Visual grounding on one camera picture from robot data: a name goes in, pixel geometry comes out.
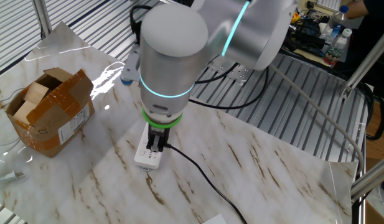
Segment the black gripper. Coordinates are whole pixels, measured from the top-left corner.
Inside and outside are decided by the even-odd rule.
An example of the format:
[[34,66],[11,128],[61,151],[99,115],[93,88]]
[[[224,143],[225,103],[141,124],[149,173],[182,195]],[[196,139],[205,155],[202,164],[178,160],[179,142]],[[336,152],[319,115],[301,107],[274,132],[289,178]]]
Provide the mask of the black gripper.
[[165,147],[169,147],[170,130],[170,128],[155,128],[149,124],[147,148],[152,152],[162,152]]

